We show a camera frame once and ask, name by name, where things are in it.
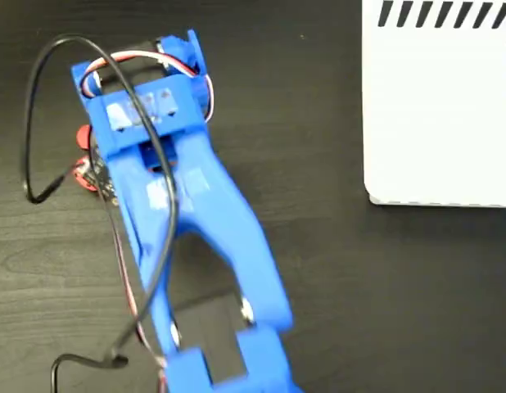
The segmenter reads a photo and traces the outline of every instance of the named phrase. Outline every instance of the blue 3d-printed robot arm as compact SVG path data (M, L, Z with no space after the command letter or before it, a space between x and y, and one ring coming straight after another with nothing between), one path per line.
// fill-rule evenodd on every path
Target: blue 3d-printed robot arm
M179 334L167 297L169 263L151 303L151 316L168 360L171 393L297 393L278 332L292 315L273 256L260 224L210 145L203 116L208 105L206 64L197 37L161 38L160 50L199 70L189 78L169 73L135 87L155 123L178 188L178 233L200 234L231 267L242 292L248 328L236 333L246 372L213 383L201 349L179 349ZM115 186L133 255L148 287L165 237L169 206L165 180L153 172L155 153L124 91L86 98L79 81L88 63L72 68L89 114L102 159ZM98 91L95 79L90 88Z

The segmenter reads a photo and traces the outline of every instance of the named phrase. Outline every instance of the ventilation slot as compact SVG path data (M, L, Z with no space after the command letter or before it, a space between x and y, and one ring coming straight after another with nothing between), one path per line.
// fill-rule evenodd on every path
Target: ventilation slot
M459 14L457 15L457 20L455 21L455 29L458 29L463 25L466 16L468 16L469 10L472 8L472 4L472 2L463 2L463 5L460 7Z
M426 18L430 13L431 6L433 6L433 2L423 2L420 7L420 12L418 14L417 27L423 27L426 22Z
M436 18L435 27L439 29L444 24L446 17L450 13L451 6L453 6L453 2L443 2L440 7L439 16Z
M474 29L478 29L481 27L482 22L484 21L484 18L486 18L486 15L488 15L488 12L491 9L491 6L493 6L492 2L483 2L481 10L479 11L479 15L477 15L477 19L475 20L475 23L473 24Z
M505 18L506 18L506 2L503 3L502 7L499 10L499 14L495 18L495 22L493 22L493 28L498 29L500 25L502 25L502 22L504 22Z
M385 1L382 3L381 16L378 19L378 26L383 27L386 25L387 17L390 15L391 6L393 6L393 2Z
M402 8L400 8L399 21L397 27L404 27L406 20L408 19L409 12L411 11L412 1L403 2Z

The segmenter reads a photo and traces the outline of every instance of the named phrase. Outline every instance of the white box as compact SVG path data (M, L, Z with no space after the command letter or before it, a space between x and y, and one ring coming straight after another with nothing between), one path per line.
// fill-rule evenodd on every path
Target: white box
M374 203L506 207L506 2L363 0L363 112Z

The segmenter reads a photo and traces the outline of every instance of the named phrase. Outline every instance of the table surface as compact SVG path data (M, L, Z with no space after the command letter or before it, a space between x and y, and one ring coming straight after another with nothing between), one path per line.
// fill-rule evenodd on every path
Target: table surface
M72 181L41 206L23 197L21 110L37 51L62 32L117 48L188 27L215 82L215 150L259 216L291 299L296 325L284 344L298 384L321 393L506 392L506 210L368 203L360 8L0 0L0 392L47 392L58 354L99 356L128 318L97 199ZM43 78L37 187L80 155L75 130L86 117L68 69L91 56L64 48ZM138 282L133 266L131 276ZM231 282L201 240L179 241L174 303ZM154 391L147 354L134 341L127 353L124 371L66 365L62 391Z

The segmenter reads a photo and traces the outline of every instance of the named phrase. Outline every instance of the black cable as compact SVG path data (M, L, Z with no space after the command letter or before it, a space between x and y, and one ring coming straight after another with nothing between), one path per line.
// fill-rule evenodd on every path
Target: black cable
M38 90L38 82L40 79L40 75L42 74L43 67L46 65L47 60L52 55L52 53L61 45L65 43L82 43L83 45L90 47L93 49L98 55L100 55L107 64L113 69L120 83L124 86L125 91L129 95L131 102L135 109L137 110L138 115L142 120L142 124L144 125L149 138L151 140L151 144L155 149L156 155L160 162L160 167L164 172L165 184L168 192L169 199L169 223L167 228L167 233L165 234L165 240L162 246L162 250L160 252L160 258L157 261L157 266L155 271L153 272L153 276L151 278L151 283L149 285L149 291L147 292L146 299L144 300L144 304L140 307L140 311L135 318L132 318L130 322L128 322L123 329L122 333L116 338L115 342L112 344L110 349L105 353L104 359L100 362L88 358L84 358L82 356L73 355L73 354L63 354L59 356L55 363L52 365L52 392L57 392L57 370L59 365L64 361L73 361L84 366L93 367L93 368L121 368L124 367L128 360L124 356L119 354L120 349L124 346L124 344L128 341L128 339L133 335L134 330L137 328L139 322L141 322L144 317L147 315L147 311L151 305L153 297L156 293L156 289L158 288L158 284L160 282L160 277L164 271L164 267L167 263L167 259L169 253L171 251L174 236L176 233L177 223L178 223L178 198L177 191L174 183L173 172L171 167L169 166L169 162L165 156L164 149L160 144L160 137L156 132L155 126L151 122L149 115L147 114L144 106L138 99L137 94L135 93L133 85L126 79L124 76L124 72L121 68L119 68L116 61L110 56L110 54L96 45L94 42L90 41L85 37L81 37L79 35L69 35L64 34L58 37L55 37L51 42L49 42L39 53L31 74L29 76L27 95L25 100L25 144L22 150L21 156L21 173L22 180L25 190L25 196L31 203L42 203L44 202L55 190L61 185L65 176L60 176L53 180L39 195L34 196L33 190L30 184L30 172L29 172L29 150L30 150L30 142L31 142L31 124L32 124L32 114L34 107L34 99L36 97L36 92Z

